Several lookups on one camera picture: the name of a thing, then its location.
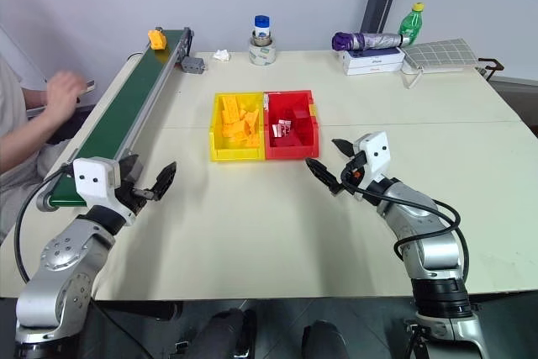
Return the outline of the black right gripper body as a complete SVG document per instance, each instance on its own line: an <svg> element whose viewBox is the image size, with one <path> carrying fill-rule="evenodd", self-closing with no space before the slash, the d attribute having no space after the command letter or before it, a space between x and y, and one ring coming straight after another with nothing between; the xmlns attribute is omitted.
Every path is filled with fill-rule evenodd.
<svg viewBox="0 0 538 359"><path fill-rule="evenodd" d="M354 155L345 165L340 174L340 182L342 189L347 191L353 198L358 201L363 199L361 193L357 193L356 189L360 188L361 182L365 176L364 166L367 163L367 156L364 151L360 151Z"/></svg>

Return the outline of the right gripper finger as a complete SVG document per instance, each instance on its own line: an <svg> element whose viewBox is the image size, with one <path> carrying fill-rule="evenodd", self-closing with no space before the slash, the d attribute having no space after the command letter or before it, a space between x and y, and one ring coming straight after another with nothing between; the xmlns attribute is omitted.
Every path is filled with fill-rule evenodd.
<svg viewBox="0 0 538 359"><path fill-rule="evenodd" d="M342 184L320 161L309 157L305 159L305 163L312 174L329 189L332 195L337 195L342 191Z"/></svg>
<svg viewBox="0 0 538 359"><path fill-rule="evenodd" d="M349 157L350 159L355 157L356 152L354 149L354 144L349 140L333 139L332 142L343 155Z"/></svg>

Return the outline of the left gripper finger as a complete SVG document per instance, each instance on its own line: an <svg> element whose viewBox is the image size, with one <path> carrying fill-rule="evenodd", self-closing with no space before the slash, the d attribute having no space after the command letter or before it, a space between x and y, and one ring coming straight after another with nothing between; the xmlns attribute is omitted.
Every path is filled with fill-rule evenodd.
<svg viewBox="0 0 538 359"><path fill-rule="evenodd" d="M138 154L132 154L119 161L120 179L122 182L137 183L141 174L141 162Z"/></svg>
<svg viewBox="0 0 538 359"><path fill-rule="evenodd" d="M135 195L145 200L160 201L172 185L176 172L177 163L174 161L161 170L152 188L136 189Z"/></svg>

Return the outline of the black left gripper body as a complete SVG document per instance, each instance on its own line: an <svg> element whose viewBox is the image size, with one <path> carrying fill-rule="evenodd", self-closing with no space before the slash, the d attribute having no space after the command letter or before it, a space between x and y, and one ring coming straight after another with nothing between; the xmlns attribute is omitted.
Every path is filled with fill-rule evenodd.
<svg viewBox="0 0 538 359"><path fill-rule="evenodd" d="M138 214L146 205L146 200L135 195L135 184L131 182L122 182L114 191L116 198L134 214Z"/></svg>

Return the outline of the person's bare hand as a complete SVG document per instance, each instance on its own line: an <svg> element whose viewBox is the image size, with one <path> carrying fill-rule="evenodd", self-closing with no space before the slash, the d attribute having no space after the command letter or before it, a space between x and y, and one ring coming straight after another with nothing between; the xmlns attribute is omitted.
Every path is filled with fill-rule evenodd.
<svg viewBox="0 0 538 359"><path fill-rule="evenodd" d="M47 82L45 116L55 125L75 112L77 99L87 90L85 79L72 71L59 71Z"/></svg>

